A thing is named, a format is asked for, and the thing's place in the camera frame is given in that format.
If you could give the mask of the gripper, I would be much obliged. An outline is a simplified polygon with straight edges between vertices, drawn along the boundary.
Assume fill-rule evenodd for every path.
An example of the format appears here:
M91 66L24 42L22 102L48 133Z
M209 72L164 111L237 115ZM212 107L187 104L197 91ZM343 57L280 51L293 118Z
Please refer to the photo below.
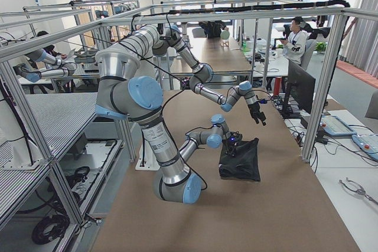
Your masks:
M250 115L252 119L256 122L256 124L259 124L260 122L262 123L263 126L266 125L266 116L264 112L260 110L260 105L259 103L253 103L248 105Z
M230 136L223 141L223 150L226 155L235 157L236 150L240 142L242 141L243 135L240 132L231 132Z

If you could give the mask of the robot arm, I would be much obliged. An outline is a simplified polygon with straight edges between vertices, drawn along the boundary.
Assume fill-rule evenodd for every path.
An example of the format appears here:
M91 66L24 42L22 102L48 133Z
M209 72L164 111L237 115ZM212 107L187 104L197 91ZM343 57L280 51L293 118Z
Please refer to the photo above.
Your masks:
M249 81L244 81L238 86L232 87L226 96L205 86L206 83L211 81L213 70L210 65L201 63L193 55L177 29L164 29L162 25L144 25L112 45L109 51L118 54L119 62L123 64L134 62L136 67L139 68L142 60L152 63L148 59L148 53L160 56L166 53L168 47L174 48L192 69L193 75L190 78L189 86L194 93L216 102L225 112L230 111L240 97L244 97L252 119L257 124L266 124L265 114L260 110L258 98Z
M96 113L114 120L130 117L140 126L159 165L154 181L159 199L184 204L197 202L204 181L187 160L199 145L218 148L231 136L224 117L214 115L211 128L190 133L179 149L162 115L162 88L150 76L135 75L139 60L127 51L107 48L97 52L96 61L100 68Z

